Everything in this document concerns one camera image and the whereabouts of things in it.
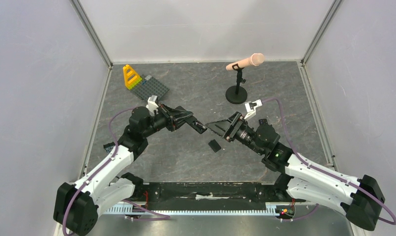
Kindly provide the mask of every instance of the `metal frame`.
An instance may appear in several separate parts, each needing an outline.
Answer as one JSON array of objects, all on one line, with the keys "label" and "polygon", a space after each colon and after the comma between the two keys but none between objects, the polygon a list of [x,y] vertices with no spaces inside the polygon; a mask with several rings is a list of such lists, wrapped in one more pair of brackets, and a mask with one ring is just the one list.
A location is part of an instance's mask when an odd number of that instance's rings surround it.
[{"label": "metal frame", "polygon": [[98,111],[97,111],[97,115],[95,117],[95,121],[94,121],[94,124],[93,124],[93,127],[92,127],[92,133],[91,133],[91,136],[89,138],[88,147],[87,147],[87,149],[85,150],[85,153],[84,153],[84,163],[83,163],[83,166],[81,168],[80,178],[82,178],[85,175],[86,169],[88,167],[89,156],[91,155],[92,145],[94,143],[95,133],[97,132],[98,122],[100,121],[101,111],[103,110],[104,99],[106,98],[106,93],[107,93],[107,89],[108,89],[108,84],[110,83],[110,77],[111,77],[111,72],[112,71],[113,71],[113,67],[111,66],[108,69],[107,79],[106,79],[106,82],[104,84],[104,90],[103,90],[103,93],[101,95],[100,104],[98,104]]},{"label": "metal frame", "polygon": [[91,22],[89,21],[88,16],[86,15],[84,8],[82,7],[79,0],[70,0],[72,6],[74,7],[75,11],[77,12],[82,24],[84,25],[86,31],[88,32],[89,37],[91,37],[92,41],[94,42],[98,52],[100,53],[101,57],[103,58],[105,64],[111,69],[113,66],[113,62],[111,61],[110,57],[108,56],[103,44],[100,41],[97,33],[94,30]]},{"label": "metal frame", "polygon": [[[156,61],[114,61],[113,65],[133,65],[133,64],[162,64],[162,63],[207,63],[207,62],[232,62],[239,61],[239,59],[223,59],[223,60],[156,60]],[[265,60],[267,61],[300,61],[301,59],[278,59],[278,60]]]},{"label": "metal frame", "polygon": [[338,8],[340,7],[341,3],[343,0],[334,0],[333,4],[331,5],[330,9],[327,12],[327,15],[325,15],[324,20],[322,21],[318,31],[316,32],[314,39],[312,39],[312,42],[310,46],[307,49],[307,52],[305,52],[304,57],[302,58],[302,65],[305,66],[307,61],[310,59],[314,49],[318,45],[318,42],[322,38],[322,35],[324,35],[325,30],[327,29],[328,25],[330,24],[332,18],[334,17],[335,13],[337,12]]},{"label": "metal frame", "polygon": [[324,149],[325,158],[329,163],[329,166],[334,167],[336,171],[338,171],[337,166],[334,161],[333,150],[331,148],[330,142],[328,140],[327,130],[325,129],[325,125],[322,119],[322,114],[318,103],[316,101],[314,92],[312,90],[312,86],[310,80],[308,78],[308,74],[305,66],[302,66],[301,62],[298,62],[299,72],[302,77],[302,82],[305,87],[305,92],[308,97],[308,101],[311,106],[312,115],[314,116],[315,125],[318,129],[319,139],[321,141],[322,148]]}]

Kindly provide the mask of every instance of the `pink microphone head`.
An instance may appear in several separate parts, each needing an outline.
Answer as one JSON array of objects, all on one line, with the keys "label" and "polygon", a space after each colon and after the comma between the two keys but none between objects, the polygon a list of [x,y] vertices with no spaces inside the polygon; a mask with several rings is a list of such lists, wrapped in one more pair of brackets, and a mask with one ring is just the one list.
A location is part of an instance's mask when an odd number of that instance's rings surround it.
[{"label": "pink microphone head", "polygon": [[249,60],[251,65],[258,66],[264,62],[264,55],[262,53],[254,53]]}]

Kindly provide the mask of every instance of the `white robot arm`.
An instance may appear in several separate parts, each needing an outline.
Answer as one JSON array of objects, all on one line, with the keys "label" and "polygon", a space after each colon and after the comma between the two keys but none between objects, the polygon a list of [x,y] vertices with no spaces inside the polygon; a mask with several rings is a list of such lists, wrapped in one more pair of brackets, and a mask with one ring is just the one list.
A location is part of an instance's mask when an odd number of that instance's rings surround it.
[{"label": "white robot arm", "polygon": [[245,103],[247,114],[234,113],[227,119],[206,124],[210,130],[228,142],[238,140],[259,155],[262,163],[281,176],[275,183],[276,195],[283,201],[307,200],[334,209],[353,224],[374,230],[382,206],[367,196],[367,191],[384,203],[376,180],[364,175],[362,179],[347,176],[319,165],[279,142],[280,135],[272,125],[262,123],[257,130],[248,126],[262,101]]},{"label": "white robot arm", "polygon": [[175,131],[186,123],[199,134],[207,130],[192,112],[158,103],[156,96],[149,98],[147,107],[134,108],[129,125],[118,140],[118,148],[114,147],[102,162],[74,184],[63,183],[59,187],[54,220],[63,223],[66,219],[68,229],[79,236],[88,234],[106,210],[133,195],[135,185],[129,179],[121,177],[115,184],[109,186],[109,183],[146,149],[147,137],[164,128]]}]

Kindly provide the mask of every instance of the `marble-patterned surface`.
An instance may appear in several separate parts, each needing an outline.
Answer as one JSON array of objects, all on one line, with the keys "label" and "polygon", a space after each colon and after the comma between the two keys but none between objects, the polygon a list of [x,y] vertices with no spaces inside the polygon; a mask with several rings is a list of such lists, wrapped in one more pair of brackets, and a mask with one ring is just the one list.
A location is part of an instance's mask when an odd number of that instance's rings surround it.
[{"label": "marble-patterned surface", "polygon": [[[195,117],[208,123],[231,116],[235,111],[246,112],[244,105],[227,102],[225,91],[235,85],[236,73],[226,71],[228,63],[163,63],[133,64],[139,74],[152,75],[168,88],[161,101],[170,106],[182,106],[194,112]],[[107,154],[103,144],[112,141],[108,132],[110,118],[121,110],[144,106],[125,86],[122,65],[115,65],[110,78],[100,121],[88,162],[88,171]],[[284,106],[286,124],[298,151],[319,164],[326,159],[299,74],[297,63],[265,62],[259,67],[243,70],[247,79],[243,87],[248,100],[279,97]],[[128,124],[130,112],[121,114],[112,130],[118,136]],[[257,127],[258,120],[267,118],[287,144],[280,123],[276,102],[264,104],[249,125]],[[214,153],[208,142],[217,140],[222,150]],[[228,143],[210,130],[199,135],[184,125],[176,132],[162,130],[148,138],[144,153],[123,172],[131,172],[145,181],[275,181],[278,173],[269,171],[261,163],[261,156],[235,141]]]}]

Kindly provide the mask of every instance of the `yellow lego piece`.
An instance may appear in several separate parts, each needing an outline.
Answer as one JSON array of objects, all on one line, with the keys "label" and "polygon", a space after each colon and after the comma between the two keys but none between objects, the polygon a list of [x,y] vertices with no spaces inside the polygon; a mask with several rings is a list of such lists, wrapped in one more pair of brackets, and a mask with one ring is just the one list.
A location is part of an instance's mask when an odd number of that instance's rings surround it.
[{"label": "yellow lego piece", "polygon": [[129,90],[141,81],[140,75],[129,65],[123,67],[123,76],[124,84]]}]

